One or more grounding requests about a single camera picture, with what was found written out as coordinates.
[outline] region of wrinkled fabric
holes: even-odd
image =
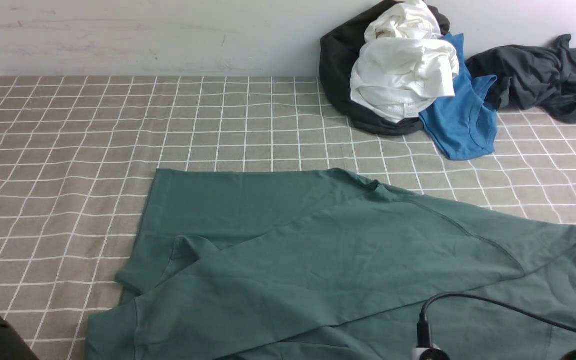
[[[550,47],[509,45],[474,55],[466,62],[474,78],[498,78],[486,101],[494,109],[544,109],[563,123],[576,123],[576,48],[570,34]]]
[[[455,96],[457,51],[439,37],[439,23],[422,0],[393,6],[366,29],[350,98],[398,123],[419,116],[436,98]]]
[[[350,99],[350,73],[366,44],[366,29],[397,1],[384,0],[350,19],[321,38],[319,79],[330,104],[341,114],[348,116],[352,125],[364,132],[397,137],[418,132],[423,128],[418,117],[407,118],[398,123],[388,121],[374,111]],[[428,6],[442,34],[450,30],[450,21],[436,7]]]
[[[421,303],[467,292],[576,326],[576,226],[347,171],[157,170],[121,305],[87,360],[409,359]],[[488,303],[430,308],[453,359],[557,360],[576,335]]]
[[[402,2],[372,22],[363,38],[370,43],[380,38],[440,39],[439,22],[424,2]]]
[[[440,97],[419,118],[437,148],[450,160],[470,160],[495,152],[497,112],[484,99],[497,80],[494,75],[473,79],[464,60],[464,35],[447,34],[457,49],[459,75],[454,97]]]

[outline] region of clothing tag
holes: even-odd
[[[415,111],[414,104],[404,104],[404,118],[419,117],[419,112]]]

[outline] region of green t-shirt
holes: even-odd
[[[158,170],[121,305],[87,360],[407,360],[421,304],[504,301],[576,327],[576,226],[347,171]],[[480,301],[430,307],[453,359],[558,360],[576,334]]]

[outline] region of white wall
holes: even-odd
[[[573,34],[576,0],[427,0],[466,55]],[[314,76],[319,39],[377,0],[0,0],[0,75]]]

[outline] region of blue t-shirt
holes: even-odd
[[[464,60],[464,34],[447,34],[444,41],[457,49],[459,75],[454,97],[440,97],[419,114],[426,133],[450,160],[470,160],[495,152],[497,112],[486,102],[497,76],[473,79]]]

